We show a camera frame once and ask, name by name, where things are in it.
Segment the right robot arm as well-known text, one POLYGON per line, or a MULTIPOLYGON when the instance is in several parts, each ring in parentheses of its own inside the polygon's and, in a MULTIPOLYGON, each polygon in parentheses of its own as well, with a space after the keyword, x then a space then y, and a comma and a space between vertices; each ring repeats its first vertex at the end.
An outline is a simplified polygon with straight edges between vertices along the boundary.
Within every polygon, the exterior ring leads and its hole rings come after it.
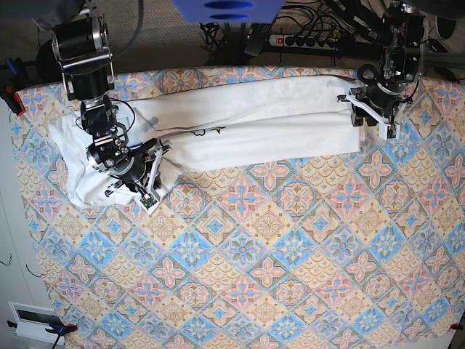
POLYGON ((114 88, 114 55, 104 18, 90 1, 40 1, 34 20, 51 31, 66 95, 81 104, 79 116, 49 125, 68 170, 68 198, 83 208, 133 200, 153 212, 166 193, 159 166, 170 144, 156 138, 129 142, 134 123, 117 119, 122 101, 108 96, 114 88))

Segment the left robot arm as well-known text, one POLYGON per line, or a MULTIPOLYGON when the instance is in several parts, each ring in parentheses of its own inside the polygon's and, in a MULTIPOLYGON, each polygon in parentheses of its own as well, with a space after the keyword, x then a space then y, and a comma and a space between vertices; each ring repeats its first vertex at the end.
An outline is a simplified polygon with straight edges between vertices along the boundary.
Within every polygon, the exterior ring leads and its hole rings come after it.
POLYGON ((352 106, 352 125, 377 126, 383 140, 397 139, 399 112, 413 102, 421 78, 424 16, 404 1, 384 8, 379 41, 379 67, 363 65, 357 70, 359 87, 352 87, 339 102, 352 106))

